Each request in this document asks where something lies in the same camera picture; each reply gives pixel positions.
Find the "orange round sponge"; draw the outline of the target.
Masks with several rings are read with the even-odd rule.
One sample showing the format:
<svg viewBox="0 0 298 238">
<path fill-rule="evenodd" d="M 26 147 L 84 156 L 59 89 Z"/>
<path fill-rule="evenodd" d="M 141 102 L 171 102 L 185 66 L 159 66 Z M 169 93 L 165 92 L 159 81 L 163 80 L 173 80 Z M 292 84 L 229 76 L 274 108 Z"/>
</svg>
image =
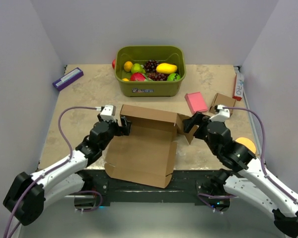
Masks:
<svg viewBox="0 0 298 238">
<path fill-rule="evenodd" d="M 237 143 L 247 147 L 252 153 L 256 154 L 256 146 L 252 140 L 246 137 L 239 137 L 235 140 Z"/>
</svg>

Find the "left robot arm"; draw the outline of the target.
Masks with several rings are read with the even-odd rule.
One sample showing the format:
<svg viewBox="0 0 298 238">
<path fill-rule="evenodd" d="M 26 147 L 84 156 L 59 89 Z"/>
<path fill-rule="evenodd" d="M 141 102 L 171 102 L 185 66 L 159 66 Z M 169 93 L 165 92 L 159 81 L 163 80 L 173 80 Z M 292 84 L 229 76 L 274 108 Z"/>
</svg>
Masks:
<svg viewBox="0 0 298 238">
<path fill-rule="evenodd" d="M 125 116 L 120 122 L 100 119 L 71 154 L 44 170 L 18 174 L 3 200 L 4 207 L 22 225 L 33 223 L 44 210 L 48 192 L 97 161 L 115 136 L 128 136 L 131 125 Z"/>
</svg>

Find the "large cardboard box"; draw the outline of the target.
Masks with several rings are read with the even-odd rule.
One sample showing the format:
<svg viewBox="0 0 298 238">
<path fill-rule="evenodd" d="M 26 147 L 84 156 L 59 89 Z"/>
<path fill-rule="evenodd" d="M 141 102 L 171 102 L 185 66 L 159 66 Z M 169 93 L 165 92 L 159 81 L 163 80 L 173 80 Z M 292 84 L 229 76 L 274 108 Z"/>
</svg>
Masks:
<svg viewBox="0 0 298 238">
<path fill-rule="evenodd" d="M 176 136 L 184 135 L 191 143 L 197 127 L 185 133 L 183 121 L 189 116 L 131 105 L 123 105 L 120 115 L 131 121 L 131 132 L 111 140 L 104 164 L 107 175 L 166 188 L 175 166 Z"/>
</svg>

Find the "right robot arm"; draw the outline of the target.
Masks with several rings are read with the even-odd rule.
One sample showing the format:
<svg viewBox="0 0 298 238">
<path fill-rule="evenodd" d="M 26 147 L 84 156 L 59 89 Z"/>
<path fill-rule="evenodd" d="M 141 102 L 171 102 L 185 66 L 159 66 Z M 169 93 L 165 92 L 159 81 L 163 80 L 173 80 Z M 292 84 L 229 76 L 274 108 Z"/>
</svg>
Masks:
<svg viewBox="0 0 298 238">
<path fill-rule="evenodd" d="M 218 113 L 212 117 L 200 112 L 183 120 L 183 131 L 205 141 L 210 151 L 228 169 L 222 170 L 212 181 L 215 194 L 225 192 L 237 196 L 273 219 L 274 225 L 290 238 L 298 237 L 298 193 L 291 190 L 272 173 L 245 145 L 233 140 Z"/>
</svg>

